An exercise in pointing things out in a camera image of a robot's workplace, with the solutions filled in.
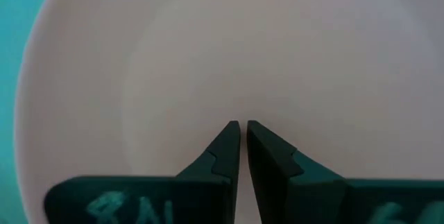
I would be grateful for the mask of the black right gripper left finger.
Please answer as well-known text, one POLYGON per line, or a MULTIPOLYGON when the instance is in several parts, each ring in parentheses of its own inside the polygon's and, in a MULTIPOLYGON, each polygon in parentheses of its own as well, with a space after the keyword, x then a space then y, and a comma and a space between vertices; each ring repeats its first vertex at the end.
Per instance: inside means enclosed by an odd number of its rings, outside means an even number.
POLYGON ((49 223, 233 223, 241 129, 230 121, 175 176, 79 176, 44 197, 49 223))

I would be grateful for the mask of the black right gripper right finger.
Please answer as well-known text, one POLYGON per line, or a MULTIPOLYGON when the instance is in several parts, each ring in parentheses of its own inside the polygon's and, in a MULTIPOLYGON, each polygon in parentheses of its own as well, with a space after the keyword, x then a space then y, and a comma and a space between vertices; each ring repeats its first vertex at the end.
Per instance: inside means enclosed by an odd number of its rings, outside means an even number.
POLYGON ((443 181, 345 178, 258 121, 247 124, 248 163, 263 223, 443 222, 443 181))

